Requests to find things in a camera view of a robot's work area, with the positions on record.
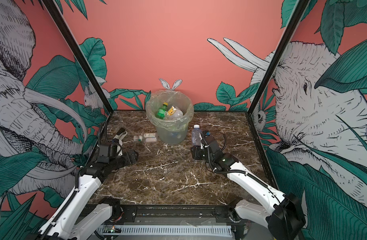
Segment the white bottle red label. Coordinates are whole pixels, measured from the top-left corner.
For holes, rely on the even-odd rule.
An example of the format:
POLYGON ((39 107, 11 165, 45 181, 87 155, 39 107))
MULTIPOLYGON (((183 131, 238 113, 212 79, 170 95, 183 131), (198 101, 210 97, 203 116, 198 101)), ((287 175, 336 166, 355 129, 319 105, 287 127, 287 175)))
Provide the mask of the white bottle red label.
POLYGON ((183 116, 183 112, 181 110, 177 110, 172 116, 169 116, 171 120, 179 119, 183 116))

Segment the green soda bottle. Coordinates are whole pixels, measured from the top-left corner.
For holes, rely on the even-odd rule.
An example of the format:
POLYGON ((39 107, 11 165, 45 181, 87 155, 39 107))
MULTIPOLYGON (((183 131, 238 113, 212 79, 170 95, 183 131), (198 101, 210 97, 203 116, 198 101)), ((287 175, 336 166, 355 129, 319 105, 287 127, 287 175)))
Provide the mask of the green soda bottle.
POLYGON ((158 119, 165 119, 166 115, 168 114, 168 103, 163 103, 163 105, 157 110, 156 117, 158 119))

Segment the clear bottle white cap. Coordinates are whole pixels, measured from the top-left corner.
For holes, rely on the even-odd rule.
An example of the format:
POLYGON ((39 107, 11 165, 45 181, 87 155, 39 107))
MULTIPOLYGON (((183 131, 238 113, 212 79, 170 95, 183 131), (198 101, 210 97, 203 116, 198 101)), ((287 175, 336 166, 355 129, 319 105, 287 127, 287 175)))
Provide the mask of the clear bottle white cap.
POLYGON ((193 146, 201 146, 201 132, 199 125, 194 125, 191 132, 191 143, 193 146))

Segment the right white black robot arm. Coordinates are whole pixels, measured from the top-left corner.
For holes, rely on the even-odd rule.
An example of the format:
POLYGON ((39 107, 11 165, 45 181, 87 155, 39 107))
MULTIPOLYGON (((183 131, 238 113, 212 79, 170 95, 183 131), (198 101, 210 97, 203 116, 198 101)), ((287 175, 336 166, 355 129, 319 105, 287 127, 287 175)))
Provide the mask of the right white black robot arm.
POLYGON ((237 183, 258 202, 258 205, 240 200, 231 208, 232 221, 251 220, 267 228, 276 240, 294 240, 306 220, 301 201, 294 194, 283 192, 266 184, 245 167, 235 156, 224 153, 215 138, 207 131, 192 137, 192 157, 204 160, 215 174, 226 176, 237 183))

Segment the clear bottle green red label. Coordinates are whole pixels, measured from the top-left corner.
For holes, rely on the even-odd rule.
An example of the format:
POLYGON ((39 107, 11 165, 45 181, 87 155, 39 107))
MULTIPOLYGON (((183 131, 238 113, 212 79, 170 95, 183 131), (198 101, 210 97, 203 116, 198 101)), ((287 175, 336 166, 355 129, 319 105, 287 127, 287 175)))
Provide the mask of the clear bottle green red label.
POLYGON ((177 111, 177 108, 172 106, 168 111, 167 111, 167 115, 168 116, 172 116, 175 112, 177 111))

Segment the clear bottle green cap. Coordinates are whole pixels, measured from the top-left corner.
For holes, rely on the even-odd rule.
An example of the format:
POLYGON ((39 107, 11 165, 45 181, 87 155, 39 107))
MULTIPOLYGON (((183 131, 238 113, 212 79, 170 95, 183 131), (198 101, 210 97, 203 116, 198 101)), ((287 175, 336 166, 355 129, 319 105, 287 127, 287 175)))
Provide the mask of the clear bottle green cap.
POLYGON ((143 135, 137 135, 133 138, 134 142, 142 143, 156 143, 158 141, 157 133, 145 133, 143 135))

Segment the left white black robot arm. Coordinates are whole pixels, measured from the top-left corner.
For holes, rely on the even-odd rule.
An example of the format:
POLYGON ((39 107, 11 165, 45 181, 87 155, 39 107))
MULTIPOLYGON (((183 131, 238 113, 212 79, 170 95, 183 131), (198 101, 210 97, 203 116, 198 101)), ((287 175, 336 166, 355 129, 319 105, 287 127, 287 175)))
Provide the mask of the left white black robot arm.
POLYGON ((55 214, 36 232, 26 236, 28 240, 87 240, 105 221, 115 223, 122 219, 124 210, 120 200, 108 197, 102 200, 82 220, 79 220, 89 199, 111 173, 135 164, 139 154, 123 150, 127 135, 120 128, 112 140, 98 142, 97 159, 78 170, 75 186, 55 214))

